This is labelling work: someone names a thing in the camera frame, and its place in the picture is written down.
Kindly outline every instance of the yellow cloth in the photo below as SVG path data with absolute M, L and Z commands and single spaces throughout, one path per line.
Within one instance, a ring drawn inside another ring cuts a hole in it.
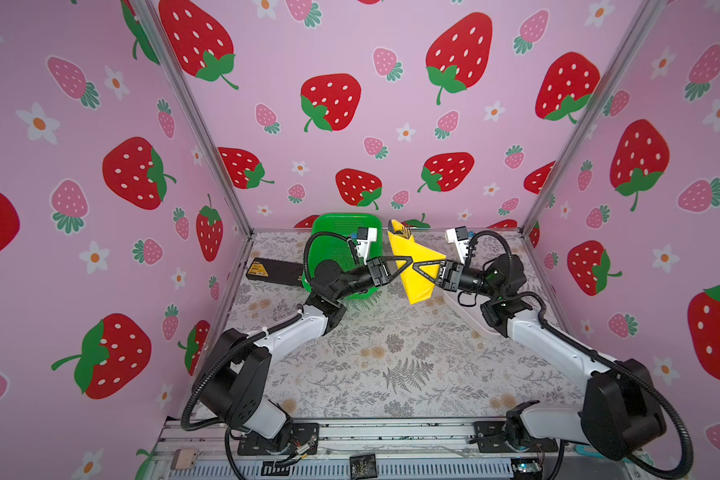
M 403 229 L 403 225 L 396 220 L 390 220 L 390 223 L 392 224 L 394 230 Z M 389 243 L 392 246 L 392 252 L 395 255 L 410 256 L 413 258 L 413 262 L 442 260 L 445 258 L 445 255 L 440 252 L 436 252 L 426 246 L 417 244 L 413 235 L 411 235 L 410 238 L 405 238 L 400 235 L 395 235 L 390 230 L 387 232 L 387 235 L 389 236 Z M 398 261 L 398 268 L 404 264 L 405 262 Z M 422 268 L 423 272 L 426 272 L 432 277 L 437 277 L 439 270 L 440 266 L 438 265 L 424 266 Z M 417 274 L 412 267 L 407 268 L 402 274 L 400 274 L 400 280 L 403 282 L 405 293 L 408 295 L 408 302 L 410 302 L 411 305 L 426 300 L 432 296 L 434 284 Z

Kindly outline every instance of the metal corner post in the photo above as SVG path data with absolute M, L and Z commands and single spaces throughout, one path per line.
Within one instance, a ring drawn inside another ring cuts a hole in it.
M 534 228 L 534 225 L 536 225 L 541 213 L 544 211 L 544 207 L 549 203 L 552 193 L 562 181 L 576 153 L 581 149 L 587 133 L 589 133 L 597 121 L 600 112 L 603 111 L 610 92 L 616 89 L 624 77 L 635 55 L 640 50 L 646 38 L 648 38 L 653 24 L 656 23 L 665 5 L 666 0 L 644 0 L 643 5 L 640 6 L 632 24 L 626 30 L 624 38 L 622 38 L 610 64 L 606 68 L 600 83 L 592 93 L 592 97 L 584 110 L 584 114 L 579 119 L 576 128 L 571 132 L 565 146 L 563 146 L 563 149 L 557 156 L 555 166 L 549 178 L 547 178 L 547 183 L 541 190 L 533 208 L 528 213 L 528 218 L 523 223 L 521 229 L 523 237 L 528 237 L 530 231 Z
M 192 132 L 194 132 L 200 144 L 202 154 L 208 159 L 207 163 L 211 168 L 213 177 L 216 178 L 216 182 L 230 209 L 234 213 L 238 225 L 245 233 L 246 239 L 250 240 L 253 233 L 251 225 L 246 217 L 245 211 L 240 205 L 240 201 L 235 195 L 230 176 L 227 174 L 226 168 L 223 167 L 224 163 L 219 155 L 219 151 L 216 149 L 213 139 L 211 139 L 210 133 L 208 132 L 208 128 L 202 120 L 200 109 L 184 81 L 184 73 L 178 61 L 173 56 L 168 36 L 163 28 L 163 24 L 160 23 L 160 16 L 155 10 L 155 5 L 151 0 L 131 0 L 131 5 L 133 5 L 136 14 L 139 16 L 140 24 L 142 28 L 144 28 L 144 33 L 146 33 L 155 53 L 157 53 L 157 57 L 160 59 L 160 66 L 163 67 L 163 71 L 166 72 L 166 76 L 173 87 L 176 98 L 181 103 L 184 115 L 186 115 L 187 120 L 190 122 Z

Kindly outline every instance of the black battery pack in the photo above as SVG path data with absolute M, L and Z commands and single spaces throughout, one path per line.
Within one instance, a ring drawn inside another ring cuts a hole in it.
M 260 280 L 279 285 L 302 286 L 303 271 L 303 264 L 256 257 L 248 267 L 246 278 L 251 281 Z

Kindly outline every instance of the green basket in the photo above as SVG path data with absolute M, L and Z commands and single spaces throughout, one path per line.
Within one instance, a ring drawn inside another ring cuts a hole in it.
M 358 232 L 358 227 L 366 226 L 375 228 L 378 238 L 371 244 L 371 252 L 368 256 L 380 256 L 382 254 L 382 221 L 376 216 L 369 214 L 326 214 L 319 216 L 312 225 L 312 233 L 334 232 L 339 235 L 351 236 Z M 312 242 L 309 250 L 309 275 L 315 275 L 315 268 L 323 260 L 335 260 L 344 271 L 349 272 L 355 268 L 355 261 L 349 253 L 349 247 L 345 242 L 332 236 L 320 236 Z M 312 288 L 302 276 L 302 285 L 311 292 Z M 348 299 L 363 300 L 370 298 L 378 288 L 371 288 L 367 293 L 353 293 Z

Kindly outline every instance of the black cable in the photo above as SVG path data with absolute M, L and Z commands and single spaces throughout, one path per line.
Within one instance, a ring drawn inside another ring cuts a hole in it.
M 320 236 L 332 236 L 334 238 L 338 238 L 339 240 L 344 240 L 349 246 L 349 250 L 352 253 L 352 258 L 355 261 L 355 265 L 360 265 L 357 257 L 357 251 L 352 246 L 351 238 L 336 234 L 334 232 L 315 232 L 309 237 L 309 240 L 307 240 L 306 244 L 304 244 L 304 279 L 307 281 L 307 284 L 312 282 L 312 275 L 309 273 L 309 249 L 312 248 L 312 242 L 314 242 Z
M 554 463 L 552 473 L 547 477 L 547 480 L 555 480 L 557 474 L 560 472 L 560 467 L 563 466 L 563 455 L 565 454 L 566 445 L 568 445 L 568 442 L 560 440 L 560 450 L 557 452 L 557 461 Z
M 269 334 L 271 335 L 274 332 L 278 332 L 290 325 L 293 325 L 300 318 L 302 318 L 301 312 L 297 313 L 285 322 L 280 322 L 277 325 L 273 326 L 271 329 L 269 329 Z M 192 432 L 193 430 L 199 430 L 200 428 L 205 428 L 211 425 L 215 425 L 217 423 L 224 423 L 224 421 L 221 420 L 219 417 L 208 418 L 207 420 L 202 420 L 201 422 L 192 423 L 190 421 L 190 418 L 192 417 L 192 410 L 194 410 L 195 405 L 197 405 L 197 401 L 200 400 L 202 391 L 206 389 L 208 382 L 210 382 L 211 379 L 215 377 L 221 369 L 228 366 L 232 358 L 234 358 L 238 352 L 246 348 L 251 343 L 258 342 L 265 336 L 266 334 L 264 332 L 259 332 L 254 336 L 250 336 L 245 340 L 241 341 L 240 343 L 237 343 L 227 353 L 225 353 L 224 356 L 222 356 L 219 361 L 210 368 L 210 370 L 208 370 L 208 372 L 202 377 L 202 380 L 200 380 L 200 382 L 197 384 L 197 387 L 192 391 L 192 396 L 190 396 L 190 399 L 186 402 L 186 405 L 184 406 L 184 410 L 181 413 L 182 429 L 187 430 L 188 432 Z

